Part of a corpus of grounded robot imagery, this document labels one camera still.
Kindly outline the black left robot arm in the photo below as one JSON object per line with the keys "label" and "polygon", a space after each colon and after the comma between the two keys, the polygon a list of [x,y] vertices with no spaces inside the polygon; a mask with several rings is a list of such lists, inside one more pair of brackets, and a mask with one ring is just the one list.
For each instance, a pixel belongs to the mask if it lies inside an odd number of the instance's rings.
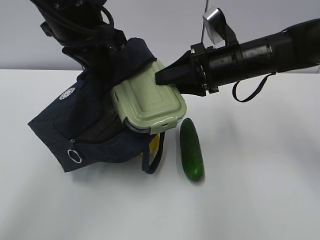
{"label": "black left robot arm", "polygon": [[120,83],[115,57],[128,40],[115,27],[104,0],[33,0],[42,15],[44,34],[55,39],[62,53],[110,86]]}

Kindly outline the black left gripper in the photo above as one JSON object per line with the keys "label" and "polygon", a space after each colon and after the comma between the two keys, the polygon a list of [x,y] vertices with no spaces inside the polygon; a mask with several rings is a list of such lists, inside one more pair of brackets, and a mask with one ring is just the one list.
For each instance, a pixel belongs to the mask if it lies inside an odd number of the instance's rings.
{"label": "black left gripper", "polygon": [[108,85],[118,85],[121,76],[126,37],[96,38],[62,41],[62,52],[81,64],[87,72],[106,81]]}

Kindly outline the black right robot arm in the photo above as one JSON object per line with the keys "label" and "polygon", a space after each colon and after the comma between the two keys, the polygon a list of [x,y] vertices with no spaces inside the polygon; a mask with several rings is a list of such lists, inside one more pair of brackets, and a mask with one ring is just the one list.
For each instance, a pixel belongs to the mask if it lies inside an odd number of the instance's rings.
{"label": "black right robot arm", "polygon": [[225,46],[192,45],[177,61],[155,74],[156,84],[174,85],[181,94],[204,97],[223,85],[320,64],[318,18],[244,43],[237,41],[228,25],[225,30]]}

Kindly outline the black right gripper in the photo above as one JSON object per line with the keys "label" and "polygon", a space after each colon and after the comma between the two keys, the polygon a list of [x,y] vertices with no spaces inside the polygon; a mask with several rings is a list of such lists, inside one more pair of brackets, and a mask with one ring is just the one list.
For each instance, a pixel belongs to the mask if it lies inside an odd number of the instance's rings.
{"label": "black right gripper", "polygon": [[157,85],[175,84],[185,95],[205,97],[219,92],[209,65],[209,52],[202,42],[191,45],[178,60],[155,74]]}

